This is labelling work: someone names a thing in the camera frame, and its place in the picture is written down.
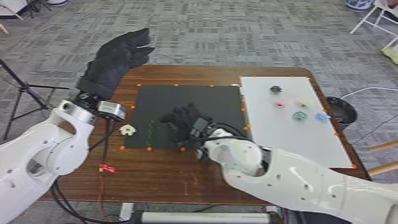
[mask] blue object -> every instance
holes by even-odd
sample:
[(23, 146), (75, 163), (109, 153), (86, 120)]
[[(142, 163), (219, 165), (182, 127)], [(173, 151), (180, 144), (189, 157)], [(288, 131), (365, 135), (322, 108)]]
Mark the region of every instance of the blue object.
[(356, 11), (365, 11), (373, 4), (375, 0), (347, 0), (345, 5)]
[(315, 118), (317, 118), (317, 120), (318, 120), (322, 123), (327, 123), (329, 120), (331, 120), (331, 116), (329, 116), (325, 113), (318, 113), (318, 114), (315, 115)]

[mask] white board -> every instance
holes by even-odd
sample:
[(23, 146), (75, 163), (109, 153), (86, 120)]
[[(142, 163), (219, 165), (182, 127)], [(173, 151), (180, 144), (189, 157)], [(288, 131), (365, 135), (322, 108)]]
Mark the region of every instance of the white board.
[[(279, 94), (272, 93), (272, 86), (283, 88)], [(352, 168), (333, 123), (317, 119), (324, 107), (309, 78), (242, 77), (242, 94), (254, 142), (301, 154), (329, 168)], [(308, 114), (302, 121), (293, 119), (299, 111)]]

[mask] red object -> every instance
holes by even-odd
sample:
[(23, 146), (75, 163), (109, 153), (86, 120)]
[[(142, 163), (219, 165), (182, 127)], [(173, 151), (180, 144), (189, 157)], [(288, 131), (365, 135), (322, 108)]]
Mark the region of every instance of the red object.
[(110, 173), (116, 173), (116, 168), (107, 164), (100, 164), (100, 168), (103, 168)]

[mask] black mat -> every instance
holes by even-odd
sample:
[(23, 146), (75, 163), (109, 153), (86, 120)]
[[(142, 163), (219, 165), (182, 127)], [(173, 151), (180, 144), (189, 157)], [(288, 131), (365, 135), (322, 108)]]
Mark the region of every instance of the black mat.
[(144, 86), (139, 88), (130, 124), (137, 132), (126, 137), (125, 147), (178, 149), (171, 140), (174, 128), (158, 119), (174, 107), (196, 104), (201, 112), (217, 122), (231, 124), (244, 132), (240, 89), (235, 86)]

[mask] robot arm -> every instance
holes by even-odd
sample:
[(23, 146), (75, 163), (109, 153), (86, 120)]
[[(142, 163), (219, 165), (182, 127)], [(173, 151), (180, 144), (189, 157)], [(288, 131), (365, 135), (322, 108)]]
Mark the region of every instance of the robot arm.
[[(0, 223), (13, 221), (43, 194), (59, 175), (80, 167), (89, 154), (89, 135), (96, 116), (70, 101), (52, 116), (0, 146)], [(75, 129), (71, 134), (61, 123)]]
[[(109, 41), (77, 84), (77, 98), (63, 101), (47, 121), (0, 145), (0, 224), (22, 214), (59, 175), (68, 175), (80, 167), (89, 154), (96, 117), (125, 119), (121, 105), (103, 100), (114, 96), (128, 70), (148, 62), (155, 50), (144, 46), (148, 44), (150, 29)], [(70, 123), (73, 133), (63, 129), (63, 123)]]
[[(217, 129), (210, 138), (231, 136)], [(228, 184), (278, 206), (338, 216), (352, 223), (398, 223), (398, 184), (343, 175), (283, 149), (263, 150), (247, 140), (205, 142)], [(262, 154), (269, 167), (262, 167)]]

